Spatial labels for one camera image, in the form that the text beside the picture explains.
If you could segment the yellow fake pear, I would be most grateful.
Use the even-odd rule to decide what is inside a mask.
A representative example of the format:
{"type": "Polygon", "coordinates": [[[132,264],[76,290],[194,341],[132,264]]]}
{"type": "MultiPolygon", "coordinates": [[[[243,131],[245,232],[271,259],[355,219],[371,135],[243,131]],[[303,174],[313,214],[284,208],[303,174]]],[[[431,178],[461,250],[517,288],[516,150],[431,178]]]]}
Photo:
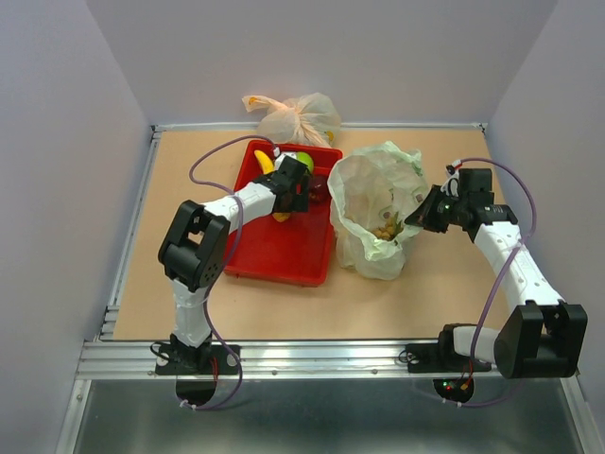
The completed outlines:
{"type": "Polygon", "coordinates": [[[278,222],[285,222],[290,219],[290,213],[273,213],[272,217],[278,222]]]}

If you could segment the dark red fake apple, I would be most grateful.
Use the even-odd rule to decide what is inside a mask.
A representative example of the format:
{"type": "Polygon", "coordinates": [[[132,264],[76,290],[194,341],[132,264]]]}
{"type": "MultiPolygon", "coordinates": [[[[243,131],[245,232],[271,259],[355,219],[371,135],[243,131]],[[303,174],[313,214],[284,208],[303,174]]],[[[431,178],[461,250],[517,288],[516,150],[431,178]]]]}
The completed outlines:
{"type": "Polygon", "coordinates": [[[314,175],[309,180],[308,199],[313,203],[322,203],[330,196],[325,175],[314,175]]]}

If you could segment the red plastic tray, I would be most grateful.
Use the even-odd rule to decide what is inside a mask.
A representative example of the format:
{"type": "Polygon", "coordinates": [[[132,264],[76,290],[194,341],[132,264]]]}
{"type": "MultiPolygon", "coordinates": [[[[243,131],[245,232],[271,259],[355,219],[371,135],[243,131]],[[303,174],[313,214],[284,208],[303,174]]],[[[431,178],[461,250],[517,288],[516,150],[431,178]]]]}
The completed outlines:
{"type": "MultiPolygon", "coordinates": [[[[343,156],[336,148],[314,148],[303,145],[280,144],[281,151],[302,151],[314,161],[313,175],[328,177],[343,156]]],[[[239,190],[263,173],[253,152],[262,150],[273,157],[268,142],[251,140],[246,148],[234,189],[239,190]]],[[[278,222],[271,215],[247,223],[224,272],[289,285],[318,287],[326,279],[334,229],[330,222],[331,198],[327,192],[321,202],[310,202],[309,211],[294,213],[278,222]]]]}

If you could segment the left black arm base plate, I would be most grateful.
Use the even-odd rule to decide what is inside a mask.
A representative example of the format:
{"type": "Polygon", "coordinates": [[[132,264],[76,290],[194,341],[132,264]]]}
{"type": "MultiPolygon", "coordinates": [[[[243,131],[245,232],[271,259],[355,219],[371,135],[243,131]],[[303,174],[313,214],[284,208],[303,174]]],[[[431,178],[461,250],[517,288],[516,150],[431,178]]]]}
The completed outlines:
{"type": "Polygon", "coordinates": [[[153,342],[156,375],[237,375],[237,366],[220,345],[204,343],[200,348],[153,342]]]}

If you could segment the green fake apple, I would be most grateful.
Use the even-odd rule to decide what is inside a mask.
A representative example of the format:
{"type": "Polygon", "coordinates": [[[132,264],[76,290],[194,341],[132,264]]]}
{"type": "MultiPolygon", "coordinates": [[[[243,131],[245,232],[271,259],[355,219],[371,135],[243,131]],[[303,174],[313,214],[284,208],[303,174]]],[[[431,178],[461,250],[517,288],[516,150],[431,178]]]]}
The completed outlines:
{"type": "Polygon", "coordinates": [[[308,153],[298,151],[296,152],[296,159],[306,165],[310,174],[314,172],[315,164],[313,158],[308,153]]]}

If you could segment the green avocado print plastic bag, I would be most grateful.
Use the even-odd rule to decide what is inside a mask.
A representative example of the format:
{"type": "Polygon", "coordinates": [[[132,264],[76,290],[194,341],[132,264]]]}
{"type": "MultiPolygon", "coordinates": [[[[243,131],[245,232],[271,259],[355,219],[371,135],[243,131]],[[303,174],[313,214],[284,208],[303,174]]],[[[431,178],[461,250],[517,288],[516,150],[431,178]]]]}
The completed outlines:
{"type": "Polygon", "coordinates": [[[327,187],[338,264],[370,279],[397,278],[420,229],[405,225],[393,241],[377,239],[372,230],[384,224],[386,212],[398,212],[405,224],[424,201],[429,185],[422,153],[391,141],[357,148],[337,161],[327,187]]]}

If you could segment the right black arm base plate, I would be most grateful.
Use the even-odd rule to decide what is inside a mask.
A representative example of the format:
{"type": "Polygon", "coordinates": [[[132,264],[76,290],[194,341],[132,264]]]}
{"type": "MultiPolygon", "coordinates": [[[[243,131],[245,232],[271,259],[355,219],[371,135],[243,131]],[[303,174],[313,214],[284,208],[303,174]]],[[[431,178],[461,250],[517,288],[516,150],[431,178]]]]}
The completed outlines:
{"type": "Polygon", "coordinates": [[[449,347],[440,347],[436,340],[406,343],[396,357],[411,374],[489,372],[494,360],[470,359],[449,347]]]}

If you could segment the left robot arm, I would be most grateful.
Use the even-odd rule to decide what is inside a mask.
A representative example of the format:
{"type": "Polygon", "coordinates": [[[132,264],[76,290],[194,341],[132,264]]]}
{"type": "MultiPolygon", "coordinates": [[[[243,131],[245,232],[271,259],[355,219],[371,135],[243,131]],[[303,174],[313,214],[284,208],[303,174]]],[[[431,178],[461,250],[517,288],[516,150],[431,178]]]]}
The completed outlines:
{"type": "Polygon", "coordinates": [[[159,250],[175,301],[175,328],[169,341],[150,347],[158,375],[197,375],[211,363],[213,331],[204,306],[227,261],[230,235],[274,213],[308,210],[308,166],[284,153],[275,170],[216,201],[184,201],[159,250]]]}

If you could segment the yellow fake banana bunch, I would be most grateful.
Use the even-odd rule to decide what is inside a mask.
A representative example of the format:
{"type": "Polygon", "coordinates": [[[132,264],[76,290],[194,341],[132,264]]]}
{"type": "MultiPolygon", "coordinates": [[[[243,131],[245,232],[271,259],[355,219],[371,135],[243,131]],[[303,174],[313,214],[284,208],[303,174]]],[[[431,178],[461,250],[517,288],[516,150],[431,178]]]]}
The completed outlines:
{"type": "Polygon", "coordinates": [[[268,175],[275,170],[274,162],[262,150],[256,149],[253,152],[253,155],[254,155],[254,157],[257,161],[257,164],[259,165],[263,175],[268,175]]]}

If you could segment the brown fake longan bunch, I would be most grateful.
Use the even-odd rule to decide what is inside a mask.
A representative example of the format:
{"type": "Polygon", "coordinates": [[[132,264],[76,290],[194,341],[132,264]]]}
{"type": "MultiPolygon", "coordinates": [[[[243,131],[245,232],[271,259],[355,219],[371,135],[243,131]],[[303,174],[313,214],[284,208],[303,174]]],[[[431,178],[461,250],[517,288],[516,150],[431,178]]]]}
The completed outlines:
{"type": "Polygon", "coordinates": [[[404,222],[400,220],[398,212],[386,212],[384,218],[384,224],[373,229],[372,234],[379,240],[393,241],[404,231],[404,222]]]}

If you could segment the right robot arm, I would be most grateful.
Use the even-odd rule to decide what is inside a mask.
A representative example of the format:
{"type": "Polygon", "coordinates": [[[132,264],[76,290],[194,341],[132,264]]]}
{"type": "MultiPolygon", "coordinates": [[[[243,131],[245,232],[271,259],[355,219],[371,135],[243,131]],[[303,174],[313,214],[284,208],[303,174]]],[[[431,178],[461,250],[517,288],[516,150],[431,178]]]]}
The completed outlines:
{"type": "Polygon", "coordinates": [[[464,160],[446,168],[448,178],[433,185],[405,223],[444,234],[458,226],[482,252],[495,281],[475,324],[447,324],[435,346],[446,369],[467,359],[496,367],[505,378],[569,377],[578,369],[588,323],[580,305],[567,303],[545,279],[527,249],[506,204],[494,201],[493,174],[468,168],[464,160]]]}

